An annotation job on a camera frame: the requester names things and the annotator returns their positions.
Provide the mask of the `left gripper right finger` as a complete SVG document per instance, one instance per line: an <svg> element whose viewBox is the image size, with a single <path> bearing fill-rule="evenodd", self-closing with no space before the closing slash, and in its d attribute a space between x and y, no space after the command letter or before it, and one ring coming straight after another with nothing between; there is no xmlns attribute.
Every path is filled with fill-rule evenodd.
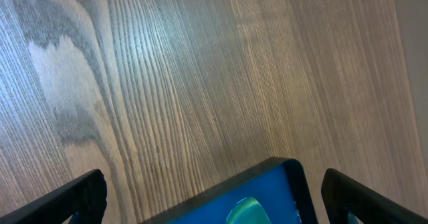
<svg viewBox="0 0 428 224"><path fill-rule="evenodd" d="M336 169L327 169L322 199L331 223L427 224L427 219L378 194Z"/></svg>

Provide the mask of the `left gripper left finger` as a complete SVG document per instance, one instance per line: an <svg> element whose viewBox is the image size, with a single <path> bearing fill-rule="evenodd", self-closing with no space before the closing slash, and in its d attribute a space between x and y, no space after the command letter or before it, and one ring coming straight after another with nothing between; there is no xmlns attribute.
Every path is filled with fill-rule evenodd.
<svg viewBox="0 0 428 224"><path fill-rule="evenodd" d="M107 186L101 170L90 172L1 217L2 223L101 223Z"/></svg>

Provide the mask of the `green yellow sponge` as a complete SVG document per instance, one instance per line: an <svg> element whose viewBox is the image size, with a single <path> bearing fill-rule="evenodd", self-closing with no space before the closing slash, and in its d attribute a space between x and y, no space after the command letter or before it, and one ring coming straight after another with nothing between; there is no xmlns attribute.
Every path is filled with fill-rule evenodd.
<svg viewBox="0 0 428 224"><path fill-rule="evenodd" d="M226 224L271 224L264 208L254 197L240 200L230 211Z"/></svg>

